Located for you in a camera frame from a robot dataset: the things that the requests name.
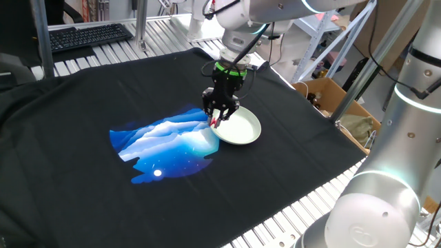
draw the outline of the black cable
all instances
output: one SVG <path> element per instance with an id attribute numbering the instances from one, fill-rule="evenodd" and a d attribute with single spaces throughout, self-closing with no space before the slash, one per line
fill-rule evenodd
<path id="1" fill-rule="evenodd" d="M 388 77 L 390 78 L 394 83 L 397 83 L 399 85 L 403 85 L 405 87 L 407 87 L 408 89 L 410 89 L 419 99 L 424 100 L 426 97 L 428 97 L 428 95 L 430 95 L 432 92 L 434 92 L 435 90 L 437 90 L 439 87 L 441 87 L 441 79 L 438 79 L 435 83 L 433 83 L 432 85 L 430 85 L 425 91 L 420 92 L 419 90 L 417 90 L 415 87 L 411 87 L 405 83 L 401 83 L 399 82 L 397 79 L 394 79 L 391 75 L 389 75 L 384 69 L 383 67 L 375 60 L 375 58 L 372 55 L 372 40 L 373 40 L 373 36 L 375 34 L 375 29 L 377 27 L 377 20 L 378 20 L 378 4 L 376 5 L 375 8 L 375 19 L 373 20 L 373 27 L 372 27 L 372 33 L 371 33 L 371 38 L 369 39 L 369 45 L 368 45 L 368 52 L 369 52 L 369 56 L 371 57 L 372 61 L 380 68 L 380 70 Z"/>
<path id="2" fill-rule="evenodd" d="M 397 84 L 401 84 L 409 89 L 412 89 L 411 86 L 408 86 L 404 83 L 399 82 L 398 80 L 394 79 L 392 76 L 390 76 L 384 69 L 383 67 L 375 60 L 375 58 L 372 55 L 372 41 L 373 41 L 373 36 L 375 35 L 375 30 L 377 28 L 377 20 L 378 20 L 378 4 L 375 6 L 375 18 L 373 19 L 373 27 L 372 27 L 372 33 L 371 33 L 371 38 L 369 39 L 369 45 L 368 45 L 368 53 L 369 56 L 371 57 L 372 61 L 378 66 L 380 67 L 380 70 L 388 77 L 390 78 L 392 81 L 394 81 Z"/>
<path id="3" fill-rule="evenodd" d="M 440 166 L 440 165 L 441 165 L 441 159 L 438 161 L 438 163 L 436 163 L 435 169 L 438 168 L 438 166 Z"/>
<path id="4" fill-rule="evenodd" d="M 223 90 L 224 90 L 224 95 L 227 97 L 227 99 L 229 99 L 229 100 L 231 100 L 231 101 L 240 101 L 240 100 L 242 100 L 242 99 L 244 99 L 245 97 L 248 96 L 249 92 L 251 92 L 251 88 L 253 87 L 254 79 L 256 78 L 256 71 L 257 71 L 257 69 L 253 69 L 253 70 L 251 70 L 251 71 L 253 71 L 253 79 L 251 80 L 251 83 L 249 83 L 249 88 L 248 88 L 247 93 L 245 93 L 245 95 L 243 95 L 243 96 L 241 96 L 241 97 L 237 97 L 237 96 L 236 96 L 236 98 L 234 99 L 234 98 L 229 97 L 229 96 L 227 95 L 227 88 L 224 87 L 224 88 L 223 88 Z"/>
<path id="5" fill-rule="evenodd" d="M 234 59 L 233 65 L 236 65 L 241 59 L 243 59 L 245 55 L 248 54 L 249 51 L 251 51 L 251 49 L 253 49 L 257 41 L 262 37 L 263 33 L 267 31 L 268 27 L 269 24 L 265 24 L 263 29 L 256 35 L 256 37 L 254 37 L 254 39 L 248 44 L 248 46 L 242 52 L 240 52 L 240 54 L 236 57 L 236 59 Z"/>
<path id="6" fill-rule="evenodd" d="M 282 37 L 282 39 L 280 40 L 280 56 L 279 56 L 278 60 L 277 60 L 276 62 L 272 63 L 272 64 L 269 65 L 269 66 L 273 66 L 273 65 L 279 63 L 280 60 L 282 59 L 282 45 L 283 45 L 283 39 L 285 38 L 285 35 L 286 35 L 286 34 L 284 34 L 283 37 Z"/>
<path id="7" fill-rule="evenodd" d="M 439 239 L 439 241 L 436 243 L 435 248 L 438 248 L 441 245 L 441 238 Z"/>
<path id="8" fill-rule="evenodd" d="M 203 76 L 216 76 L 216 75 L 220 74 L 221 72 L 225 72 L 225 71 L 227 71 L 227 70 L 229 69 L 229 68 L 226 68 L 226 69 L 224 69 L 224 70 L 221 70 L 220 72 L 217 72 L 217 73 L 215 73 L 215 74 L 210 74 L 210 75 L 204 73 L 204 70 L 205 70 L 205 68 L 206 68 L 208 65 L 211 65 L 211 64 L 213 64 L 213 63 L 218 63 L 218 62 L 228 63 L 229 66 L 234 67 L 234 69 L 237 70 L 237 72 L 239 73 L 239 76 L 240 76 L 240 70 L 239 70 L 239 68 L 237 67 L 237 65 L 233 65 L 232 62 L 224 61 L 224 60 L 222 60 L 222 59 L 216 59 L 216 60 L 213 60 L 213 61 L 208 61 L 208 62 L 206 62 L 206 63 L 202 66 L 202 68 L 201 68 L 201 74 L 202 74 Z"/>
<path id="9" fill-rule="evenodd" d="M 427 242 L 429 241 L 429 238 L 430 238 L 430 233 L 432 232 L 433 223 L 435 222 L 435 218 L 436 218 L 440 208 L 441 208 L 441 201 L 440 201 L 440 204 L 438 205 L 438 208 L 436 209 L 435 213 L 433 213 L 433 218 L 432 218 L 432 221 L 430 222 L 430 227 L 429 227 L 429 230 L 427 232 L 426 240 L 421 245 L 414 245 L 412 243 L 409 243 L 409 245 L 414 246 L 414 247 L 422 247 L 422 246 L 425 246 L 427 244 Z"/>
<path id="10" fill-rule="evenodd" d="M 276 23 L 273 23 L 273 28 L 271 29 L 271 36 L 269 37 L 270 40 L 270 49 L 269 49 L 269 58 L 268 58 L 268 63 L 271 63 L 271 55 L 273 54 L 273 36 L 274 36 L 274 26 L 276 25 Z"/>
<path id="11" fill-rule="evenodd" d="M 213 17 L 214 17 L 215 14 L 218 14 L 218 13 L 220 13 L 220 12 L 222 12 L 222 11 L 224 11 L 224 10 L 226 10 L 226 9 L 229 9 L 230 7 L 236 5 L 237 3 L 240 3 L 240 0 L 234 0 L 233 2 L 227 4 L 226 6 L 223 6 L 222 8 L 220 8 L 220 9 L 218 9 L 218 10 L 215 10 L 215 11 L 213 11 L 213 12 L 207 14 L 207 13 L 205 13 L 205 8 L 207 7 L 207 4 L 208 4 L 210 1 L 211 1 L 211 0 L 207 0 L 207 1 L 204 3 L 204 6 L 203 6 L 203 8 L 202 8 L 202 14 L 204 15 L 204 17 L 205 17 L 206 19 L 209 19 L 209 20 L 213 19 Z"/>

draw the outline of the black keyboard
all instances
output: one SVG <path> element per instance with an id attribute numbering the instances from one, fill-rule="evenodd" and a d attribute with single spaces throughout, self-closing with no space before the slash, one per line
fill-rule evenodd
<path id="1" fill-rule="evenodd" d="M 80 30 L 49 32 L 52 52 L 61 52 L 88 45 L 99 45 L 131 39 L 133 35 L 122 24 L 110 24 Z"/>

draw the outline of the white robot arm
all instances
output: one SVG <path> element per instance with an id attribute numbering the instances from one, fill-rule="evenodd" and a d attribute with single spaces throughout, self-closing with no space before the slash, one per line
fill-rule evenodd
<path id="1" fill-rule="evenodd" d="M 358 2 L 361 0 L 216 0 L 215 13 L 226 29 L 223 43 L 227 49 L 221 51 L 221 59 L 210 75 L 217 82 L 215 88 L 203 94 L 207 114 L 212 116 L 213 108 L 220 109 L 218 119 L 225 121 L 232 114 L 230 110 L 237 109 L 233 93 L 241 87 L 240 77 L 248 62 L 246 54 L 252 52 L 251 41 L 265 31 L 268 34 L 269 23 Z M 441 158 L 439 10 L 441 0 L 432 0 L 371 154 L 334 209 L 317 220 L 295 248 L 407 246 L 424 203 L 426 183 Z"/>

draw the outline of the brown box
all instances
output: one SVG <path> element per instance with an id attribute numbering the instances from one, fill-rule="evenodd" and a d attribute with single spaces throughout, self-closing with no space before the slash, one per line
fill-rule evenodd
<path id="1" fill-rule="evenodd" d="M 322 78 L 322 79 L 316 79 L 313 81 L 305 82 L 308 85 L 309 92 L 316 93 L 321 92 L 322 97 L 320 98 L 320 110 L 325 110 L 327 112 L 334 112 L 337 108 L 337 106 L 340 104 L 340 102 L 343 100 L 343 98 L 346 95 L 346 92 L 338 86 L 332 79 L 328 78 Z M 302 83 L 294 83 L 292 84 L 293 87 L 298 90 L 300 93 L 302 93 L 304 96 L 306 96 L 306 87 Z M 358 116 L 364 116 L 364 117 L 372 117 L 373 121 L 373 131 L 376 130 L 377 133 L 380 131 L 381 124 L 379 121 L 377 121 L 368 111 L 366 111 L 360 104 L 357 102 L 353 102 L 351 107 L 347 111 L 348 114 L 358 115 Z M 354 139 L 351 134 L 349 134 L 346 131 L 343 131 L 343 133 L 352 141 L 354 142 L 362 151 L 364 151 L 366 154 L 369 153 L 369 150 L 366 150 L 363 148 L 359 142 Z"/>
<path id="2" fill-rule="evenodd" d="M 378 19 L 375 35 L 372 40 L 372 52 L 375 51 L 380 41 L 383 39 L 387 30 L 391 27 L 393 21 L 400 13 L 402 7 L 407 0 L 382 0 L 378 1 Z M 424 0 L 420 8 L 416 11 L 410 22 L 406 25 L 401 35 L 392 45 L 386 57 L 380 63 L 383 68 L 388 71 L 400 56 L 401 52 L 406 48 L 407 44 L 412 40 L 413 36 L 420 29 L 422 21 L 429 9 L 430 0 Z M 365 8 L 366 3 L 359 3 L 351 14 L 351 20 L 355 19 L 357 15 Z M 365 56 L 369 57 L 368 45 L 372 35 L 373 20 L 375 17 L 375 10 L 372 12 L 369 20 L 358 35 L 354 45 Z"/>

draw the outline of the white bowl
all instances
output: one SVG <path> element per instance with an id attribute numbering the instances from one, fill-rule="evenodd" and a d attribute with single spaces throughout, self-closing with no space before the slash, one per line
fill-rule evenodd
<path id="1" fill-rule="evenodd" d="M 213 118 L 218 118 L 218 116 L 219 110 L 214 110 Z M 250 144 L 262 132 L 257 117 L 242 106 L 230 116 L 228 121 L 222 121 L 218 128 L 214 128 L 214 125 L 211 128 L 217 137 L 233 145 Z"/>

